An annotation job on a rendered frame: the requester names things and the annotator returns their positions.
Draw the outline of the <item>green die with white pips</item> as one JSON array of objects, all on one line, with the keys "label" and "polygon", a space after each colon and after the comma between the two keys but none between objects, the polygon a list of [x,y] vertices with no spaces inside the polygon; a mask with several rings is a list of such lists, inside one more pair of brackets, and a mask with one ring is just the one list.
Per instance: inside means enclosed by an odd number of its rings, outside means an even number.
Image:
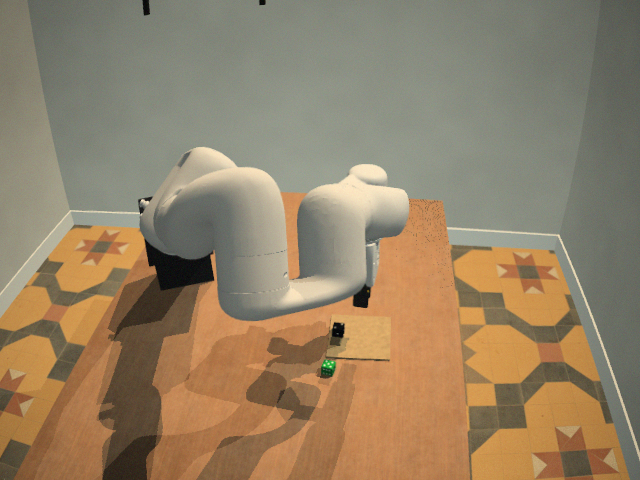
[{"label": "green die with white pips", "polygon": [[336,362],[325,359],[321,366],[321,374],[333,376],[335,370],[336,370]]}]

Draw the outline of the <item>beige flat mat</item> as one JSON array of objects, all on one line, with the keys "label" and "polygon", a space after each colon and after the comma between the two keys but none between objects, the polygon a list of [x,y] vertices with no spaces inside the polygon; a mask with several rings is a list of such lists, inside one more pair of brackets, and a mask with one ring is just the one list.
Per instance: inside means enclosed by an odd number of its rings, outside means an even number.
[{"label": "beige flat mat", "polygon": [[[345,323],[343,338],[334,322]],[[331,315],[326,358],[390,361],[391,317]]]}]

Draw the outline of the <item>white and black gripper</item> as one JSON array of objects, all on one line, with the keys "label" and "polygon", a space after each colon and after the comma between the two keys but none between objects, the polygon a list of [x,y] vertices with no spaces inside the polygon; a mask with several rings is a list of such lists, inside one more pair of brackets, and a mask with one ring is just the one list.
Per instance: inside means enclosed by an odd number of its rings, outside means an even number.
[{"label": "white and black gripper", "polygon": [[[377,260],[377,251],[380,251],[379,242],[383,238],[379,238],[374,241],[365,241],[366,243],[366,268],[367,279],[363,290],[353,295],[353,306],[368,308],[368,300],[371,296],[371,287],[374,286],[378,267],[379,267],[379,255]],[[365,289],[365,292],[363,293]],[[369,292],[368,292],[369,290]]]}]

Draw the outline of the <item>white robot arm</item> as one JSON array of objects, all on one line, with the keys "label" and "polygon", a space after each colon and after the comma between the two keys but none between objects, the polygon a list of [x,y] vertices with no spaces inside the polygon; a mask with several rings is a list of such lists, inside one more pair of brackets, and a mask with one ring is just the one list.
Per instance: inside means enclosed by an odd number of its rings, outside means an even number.
[{"label": "white robot arm", "polygon": [[168,255],[194,260],[214,251],[219,304],[232,318],[262,321],[315,309],[358,293],[366,282],[365,241],[398,236],[409,216],[406,192],[387,187],[378,166],[354,166],[339,183],[348,186],[320,186],[301,201],[300,275],[290,280],[277,184],[210,148],[186,152],[151,201],[141,200],[140,231]]}]

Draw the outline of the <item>black die with white pips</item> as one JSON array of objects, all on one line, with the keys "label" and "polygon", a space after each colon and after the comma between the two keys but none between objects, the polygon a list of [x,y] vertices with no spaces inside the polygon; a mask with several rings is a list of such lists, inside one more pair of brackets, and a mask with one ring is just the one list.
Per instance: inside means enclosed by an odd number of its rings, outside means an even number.
[{"label": "black die with white pips", "polygon": [[334,322],[333,328],[332,328],[332,336],[343,338],[344,332],[345,332],[345,323]]}]

